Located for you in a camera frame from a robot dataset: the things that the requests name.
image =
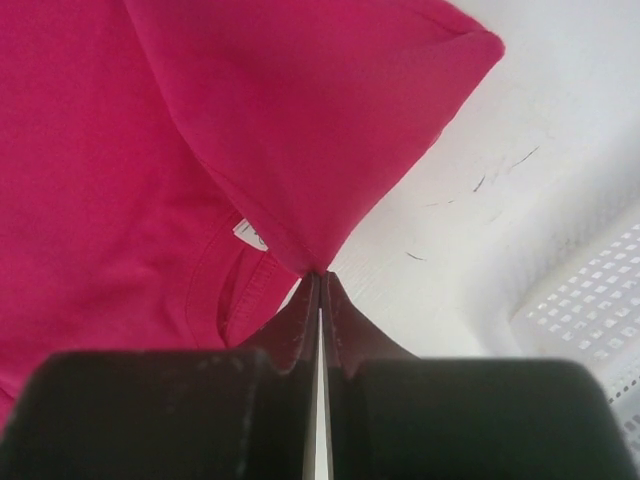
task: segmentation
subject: white surface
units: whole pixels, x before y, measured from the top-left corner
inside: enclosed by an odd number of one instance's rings
[[[453,3],[506,56],[332,269],[417,354],[518,354],[527,292],[634,202],[640,2]]]

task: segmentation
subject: white plastic basket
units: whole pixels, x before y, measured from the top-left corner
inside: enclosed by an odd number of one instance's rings
[[[640,333],[625,329],[640,331],[640,293],[624,284],[635,281],[640,257],[631,255],[640,243],[625,250],[640,238],[640,2],[453,3],[498,33],[506,56],[332,269],[358,308],[417,355],[585,364],[638,461]],[[607,269],[604,250],[614,257]],[[628,255],[615,259],[620,252]],[[602,276],[578,282],[594,267]],[[578,297],[574,276],[577,286],[592,282]],[[566,312],[538,325],[537,307],[551,295],[558,315]],[[559,306],[578,299],[578,312],[577,303]],[[587,318],[594,304],[598,316]],[[589,337],[598,325],[604,333]],[[600,351],[607,356],[597,359]]]
[[[640,213],[576,252],[536,290],[510,324],[515,338],[525,354],[591,370],[640,469]]]

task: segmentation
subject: pink fabric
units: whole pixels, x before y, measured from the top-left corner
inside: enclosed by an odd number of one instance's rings
[[[0,2],[0,424],[53,351],[242,341],[501,55],[440,0]]]

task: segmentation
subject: clothing label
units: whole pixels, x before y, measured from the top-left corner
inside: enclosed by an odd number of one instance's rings
[[[260,238],[258,232],[256,232],[251,224],[247,222],[246,219],[243,219],[238,225],[233,229],[233,234],[242,240],[245,243],[248,243],[253,248],[256,248],[262,252],[266,252],[269,250],[264,243],[264,240]]]

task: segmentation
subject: t-shirt sleeve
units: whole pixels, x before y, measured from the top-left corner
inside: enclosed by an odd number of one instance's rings
[[[441,0],[126,0],[169,111],[296,273],[348,234],[503,54]]]

